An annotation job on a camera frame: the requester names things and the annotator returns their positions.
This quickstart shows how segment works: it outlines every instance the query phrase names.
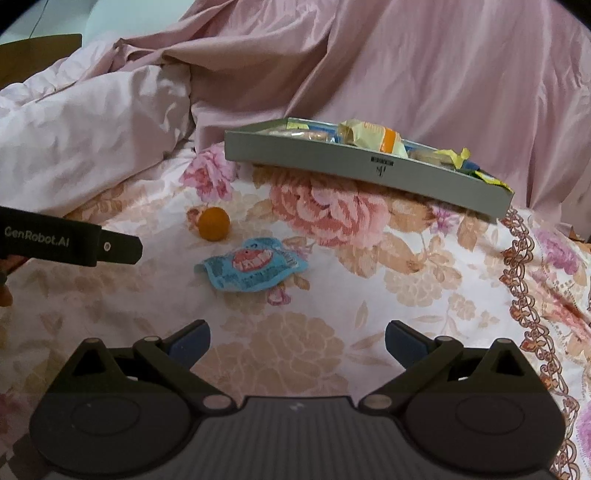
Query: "bed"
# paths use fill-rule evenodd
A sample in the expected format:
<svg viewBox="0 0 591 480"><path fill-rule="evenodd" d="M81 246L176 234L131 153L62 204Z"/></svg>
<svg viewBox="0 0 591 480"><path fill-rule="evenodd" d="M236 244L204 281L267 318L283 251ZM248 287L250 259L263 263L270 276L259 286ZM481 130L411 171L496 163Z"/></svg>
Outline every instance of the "bed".
<svg viewBox="0 0 591 480"><path fill-rule="evenodd" d="M589 62L589 37L550 1L208 0L166 31L91 43L2 90L0 204L138 235L144 256L92 269L30 260L10 275L0 478L37 478L27 422L81 340L128 346L197 318L212 347L192 371L238 402L359 400L402 371L384 346L392 319L466 346L509 337L564 414L553 473L591 478L591 254L556 227L590 148L589 78L563 53ZM457 56L443 61L442 42ZM524 42L526 59L515 52ZM534 80L517 81L523 69ZM224 129L289 115L359 117L439 148L469 146L515 189L514 206L487 222L404 192L225 158ZM228 212L225 241L197 234L204 206ZM216 291L194 272L255 236L278 238L309 268L249 294Z"/></svg>

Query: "screw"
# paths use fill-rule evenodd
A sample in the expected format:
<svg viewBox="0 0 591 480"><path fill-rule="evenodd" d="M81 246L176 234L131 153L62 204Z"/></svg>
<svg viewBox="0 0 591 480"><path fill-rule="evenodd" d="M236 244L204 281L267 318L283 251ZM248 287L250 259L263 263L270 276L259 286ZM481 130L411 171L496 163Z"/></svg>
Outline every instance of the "screw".
<svg viewBox="0 0 591 480"><path fill-rule="evenodd" d="M375 393L365 397L363 404L372 410L386 410L386 408L392 405L392 400L387 395Z"/></svg>
<svg viewBox="0 0 591 480"><path fill-rule="evenodd" d="M209 410L225 410L232 405L232 400L226 395L208 395L203 399L203 406Z"/></svg>

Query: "orange ball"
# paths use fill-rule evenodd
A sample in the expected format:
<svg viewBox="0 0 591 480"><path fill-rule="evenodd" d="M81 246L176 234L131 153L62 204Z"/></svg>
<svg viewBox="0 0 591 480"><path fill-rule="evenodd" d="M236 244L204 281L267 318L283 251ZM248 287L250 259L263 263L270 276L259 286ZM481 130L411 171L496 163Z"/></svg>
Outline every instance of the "orange ball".
<svg viewBox="0 0 591 480"><path fill-rule="evenodd" d="M199 235L209 242L224 240L230 232L230 217L223 208L211 207L197 220Z"/></svg>

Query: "hand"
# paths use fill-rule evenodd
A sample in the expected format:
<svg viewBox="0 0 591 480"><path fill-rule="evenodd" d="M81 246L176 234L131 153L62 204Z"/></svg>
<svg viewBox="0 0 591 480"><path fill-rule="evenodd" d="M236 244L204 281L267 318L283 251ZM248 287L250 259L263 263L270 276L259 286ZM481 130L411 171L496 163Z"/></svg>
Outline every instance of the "hand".
<svg viewBox="0 0 591 480"><path fill-rule="evenodd" d="M0 270L0 307L9 307L12 305L12 294L6 285L7 275Z"/></svg>
<svg viewBox="0 0 591 480"><path fill-rule="evenodd" d="M12 294L8 290L6 280L8 272L12 271L22 259L9 255L6 260L0 260L0 308L12 305Z"/></svg>

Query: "yellow snack wrapper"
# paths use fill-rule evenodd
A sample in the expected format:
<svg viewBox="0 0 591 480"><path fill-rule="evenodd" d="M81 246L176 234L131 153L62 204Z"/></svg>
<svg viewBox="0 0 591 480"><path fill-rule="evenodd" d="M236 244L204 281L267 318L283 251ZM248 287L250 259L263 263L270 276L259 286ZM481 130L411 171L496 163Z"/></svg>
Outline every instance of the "yellow snack wrapper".
<svg viewBox="0 0 591 480"><path fill-rule="evenodd" d="M453 150L437 150L435 153L447 155L451 159L453 166L456 168L462 168L462 164L464 163L464 161L470 158L470 150L468 150L467 148L464 148L462 150L462 153L460 153L459 155L455 153Z"/></svg>
<svg viewBox="0 0 591 480"><path fill-rule="evenodd" d="M504 189L509 190L511 193L515 193L511 187L509 187L504 181L500 181L494 177L491 177L490 175L487 175L484 172L481 171L475 171L474 175L476 175L478 178L480 178L481 180L483 180L485 183L488 183L490 185L498 185L499 187L503 187Z"/></svg>
<svg viewBox="0 0 591 480"><path fill-rule="evenodd" d="M287 130L309 130L310 127L307 124L301 124L297 122L287 122Z"/></svg>
<svg viewBox="0 0 591 480"><path fill-rule="evenodd" d="M341 142L346 145L408 158L400 134L382 125L352 119L341 122L338 133Z"/></svg>

